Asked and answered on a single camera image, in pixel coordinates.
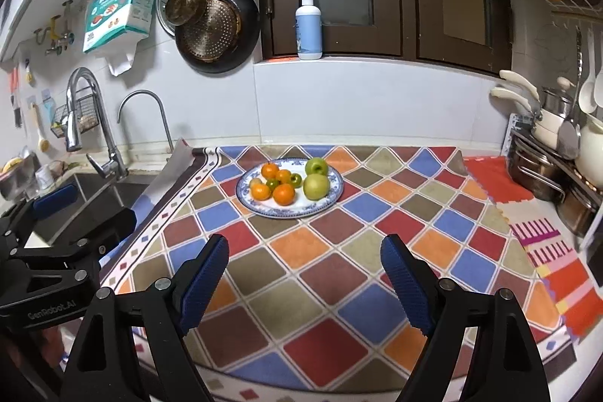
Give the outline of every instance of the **colorful mat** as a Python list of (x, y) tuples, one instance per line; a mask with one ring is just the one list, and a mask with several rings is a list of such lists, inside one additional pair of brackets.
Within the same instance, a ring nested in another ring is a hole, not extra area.
[(572, 335), (584, 336), (603, 315), (603, 301), (557, 214), (511, 179), (504, 157), (467, 158), (465, 165), (508, 220)]
[[(562, 318), (501, 213), (454, 147), (261, 146), (206, 149), (205, 165), (122, 251), (103, 282), (147, 288), (195, 257), (214, 232), (230, 263), (186, 345), (220, 400), (393, 401), (425, 338), (406, 319), (379, 258), (401, 236), (438, 275), (468, 290), (511, 288), (549, 380), (575, 361)], [(337, 204), (302, 220), (254, 215), (239, 177), (279, 157), (323, 156), (345, 181)], [(476, 329), (465, 333), (446, 400), (457, 400)], [(153, 365), (136, 330), (136, 348)]]

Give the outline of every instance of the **chrome faucet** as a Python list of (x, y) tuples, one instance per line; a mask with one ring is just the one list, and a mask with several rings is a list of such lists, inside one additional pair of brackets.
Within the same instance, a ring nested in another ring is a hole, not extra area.
[(98, 120), (101, 123), (105, 141), (107, 142), (109, 162), (100, 165), (89, 154), (86, 154), (86, 157), (101, 177), (105, 178), (114, 174), (117, 180), (123, 179), (123, 177), (128, 175), (128, 170), (124, 165), (124, 161), (111, 134), (109, 120), (105, 113), (103, 96), (101, 95), (101, 88), (98, 86), (98, 81), (94, 74), (86, 67), (75, 69), (67, 83), (67, 131), (65, 132), (65, 147), (67, 152), (81, 150), (81, 134), (78, 127), (78, 118), (75, 114), (75, 91), (77, 90), (77, 83), (81, 78), (86, 79), (88, 84), (90, 84), (90, 89), (92, 89), (92, 97), (96, 102), (96, 110), (98, 111)]
[(159, 111), (161, 111), (161, 119), (164, 121), (165, 135), (166, 135), (166, 137), (168, 137), (168, 144), (170, 145), (170, 150), (172, 152), (174, 152), (174, 143), (172, 142), (172, 135), (170, 134), (170, 127), (168, 126), (168, 120), (165, 117), (164, 104), (161, 102), (161, 99), (159, 99), (159, 96), (157, 94), (153, 93), (153, 91), (149, 91), (146, 89), (138, 89), (137, 91), (133, 91), (130, 94), (128, 94), (128, 96), (124, 97), (124, 100), (119, 105), (119, 110), (117, 112), (118, 125), (119, 125), (119, 120), (121, 119), (121, 110), (124, 109), (124, 105), (126, 104), (128, 99), (130, 99), (131, 97), (133, 97), (137, 94), (148, 94), (149, 96), (153, 97), (155, 99), (155, 101), (157, 101), (157, 104), (159, 105)]

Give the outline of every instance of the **cream-colored pot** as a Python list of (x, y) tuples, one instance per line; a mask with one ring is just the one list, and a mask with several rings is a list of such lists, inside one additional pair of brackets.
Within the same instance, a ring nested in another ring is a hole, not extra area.
[(603, 188), (603, 122), (587, 115), (581, 129), (580, 155), (576, 159), (578, 171), (594, 186)]

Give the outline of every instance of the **blue gripper pad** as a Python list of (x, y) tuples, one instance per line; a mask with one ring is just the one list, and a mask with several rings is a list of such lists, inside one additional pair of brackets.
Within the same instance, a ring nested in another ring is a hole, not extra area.
[(228, 241), (214, 234), (195, 259), (185, 261), (174, 275), (174, 308), (180, 313), (180, 329), (186, 334), (197, 327), (228, 265)]
[(63, 186), (52, 193), (42, 196), (34, 201), (32, 206), (35, 220), (43, 220), (54, 215), (77, 200), (77, 188), (74, 184)]
[(424, 336), (433, 333), (433, 323), (427, 294), (412, 273), (409, 261), (417, 261), (397, 235), (388, 235), (381, 242), (381, 264), (389, 277), (394, 291), (406, 312), (411, 326), (420, 329)]

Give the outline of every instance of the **blue and white plate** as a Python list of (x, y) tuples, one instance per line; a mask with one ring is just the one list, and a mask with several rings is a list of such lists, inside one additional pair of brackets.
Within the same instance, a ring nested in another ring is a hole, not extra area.
[[(276, 159), (271, 162), (277, 164), (281, 169), (288, 169), (291, 173), (298, 173), (303, 179), (306, 179), (305, 167), (308, 159)], [(318, 201), (311, 201), (306, 198), (302, 188), (297, 188), (295, 190), (295, 201), (289, 206), (278, 205), (272, 198), (267, 199), (266, 201), (257, 201), (251, 196), (249, 182), (254, 177), (259, 177), (262, 182), (266, 182), (266, 179), (262, 177), (262, 166), (263, 164), (259, 164), (247, 171), (236, 184), (236, 197), (244, 206), (258, 215), (276, 219), (309, 217), (310, 215), (314, 215), (319, 211), (323, 211), (328, 207), (333, 206), (343, 193), (343, 179), (341, 174), (339, 174), (336, 169), (329, 167), (328, 178), (331, 182), (331, 189), (327, 196)]]

